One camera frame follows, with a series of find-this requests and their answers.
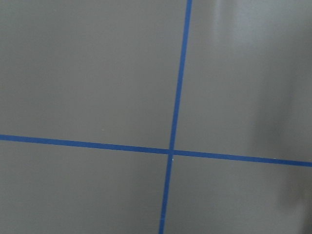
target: gray surface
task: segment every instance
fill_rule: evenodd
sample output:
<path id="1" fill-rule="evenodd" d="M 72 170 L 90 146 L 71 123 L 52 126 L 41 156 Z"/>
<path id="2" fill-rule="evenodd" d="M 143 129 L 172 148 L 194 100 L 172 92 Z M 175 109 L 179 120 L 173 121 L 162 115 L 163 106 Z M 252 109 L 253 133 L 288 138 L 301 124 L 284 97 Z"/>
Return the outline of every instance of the gray surface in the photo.
<path id="1" fill-rule="evenodd" d="M 156 234 L 166 157 L 0 141 L 0 233 Z"/>
<path id="2" fill-rule="evenodd" d="M 312 1 L 193 2 L 176 149 L 311 160 Z"/>
<path id="3" fill-rule="evenodd" d="M 0 2 L 1 133 L 167 148 L 185 2 Z"/>
<path id="4" fill-rule="evenodd" d="M 166 234 L 310 234 L 311 168 L 175 156 Z"/>

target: blue tape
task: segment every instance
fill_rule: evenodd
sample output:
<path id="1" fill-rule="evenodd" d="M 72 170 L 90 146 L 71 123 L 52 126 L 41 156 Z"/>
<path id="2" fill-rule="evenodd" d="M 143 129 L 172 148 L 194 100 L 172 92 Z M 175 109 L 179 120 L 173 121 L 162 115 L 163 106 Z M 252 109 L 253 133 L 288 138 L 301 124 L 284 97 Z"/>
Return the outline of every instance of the blue tape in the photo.
<path id="1" fill-rule="evenodd" d="M 0 140 L 27 142 L 27 143 L 39 143 L 39 144 L 48 144 L 48 145 L 75 146 L 75 147 L 95 148 L 95 149 L 105 149 L 105 150 L 122 150 L 122 151 L 143 152 L 143 153 L 164 154 L 164 155 L 169 153 L 169 150 L 166 150 L 166 149 L 138 147 L 138 146 L 129 146 L 129 145 L 102 144 L 102 143 L 92 143 L 92 142 L 73 141 L 73 140 L 58 140 L 58 139 L 48 139 L 48 138 L 38 138 L 38 137 L 27 137 L 27 136 L 0 135 Z"/>
<path id="2" fill-rule="evenodd" d="M 129 146 L 129 145 L 102 144 L 102 143 L 92 143 L 92 142 L 72 141 L 72 140 L 58 140 L 58 139 L 49 139 L 49 138 L 27 137 L 27 136 L 0 135 L 0 140 L 48 144 L 48 145 L 74 146 L 74 147 L 95 148 L 95 149 L 105 149 L 105 150 L 121 150 L 121 151 L 131 151 L 131 152 L 162 154 L 162 155 L 171 154 L 171 151 L 167 149 L 138 147 L 138 146 Z M 184 151 L 184 150 L 173 150 L 172 152 L 173 152 L 173 155 L 176 155 L 176 156 L 205 157 L 205 158 L 225 159 L 225 160 L 234 160 L 234 161 L 273 163 L 273 164 L 292 165 L 292 166 L 301 166 L 301 167 L 312 167 L 312 162 L 306 162 L 306 161 L 275 159 L 275 158 L 267 158 L 267 157 L 224 155 L 224 154 L 214 154 L 214 153 L 204 153 L 204 152 Z"/>
<path id="3" fill-rule="evenodd" d="M 185 11 L 185 20 L 184 20 L 183 40 L 182 40 L 181 56 L 180 56 L 180 65 L 179 65 L 179 73 L 178 73 L 177 86 L 176 86 L 176 92 L 175 92 L 175 107 L 174 107 L 174 114 L 173 114 L 172 126 L 171 126 L 171 135 L 170 135 L 170 144 L 169 144 L 170 152 L 168 154 L 168 160 L 167 160 L 165 185 L 164 185 L 161 214 L 160 214 L 160 221 L 159 221 L 159 231 L 158 231 L 159 234 L 164 233 L 165 221 L 166 221 L 166 212 L 167 212 L 167 203 L 168 203 L 168 197 L 169 197 L 169 187 L 170 187 L 170 178 L 171 178 L 171 171 L 172 171 L 172 162 L 174 159 L 174 148 L 175 148 L 175 142 L 176 142 L 176 129 L 177 129 L 178 116 L 179 116 L 179 108 L 180 108 L 180 100 L 181 100 L 182 84 L 183 84 L 183 75 L 184 75 L 184 66 L 185 66 L 185 58 L 186 58 L 186 50 L 187 50 L 187 41 L 188 41 L 189 28 L 190 28 L 191 9 L 192 9 L 192 0 L 187 0 L 186 11 Z"/>
<path id="4" fill-rule="evenodd" d="M 283 165 L 292 165 L 292 166 L 312 167 L 312 162 L 284 160 L 284 159 L 275 159 L 275 158 L 266 158 L 266 157 L 223 155 L 223 154 L 192 152 L 192 151 L 183 151 L 183 150 L 175 150 L 175 155 L 191 156 L 191 157 L 205 157 L 205 158 L 215 158 L 215 159 L 226 159 L 226 160 L 245 161 L 245 162 L 261 162 L 261 163 L 273 163 L 273 164 L 283 164 Z"/>

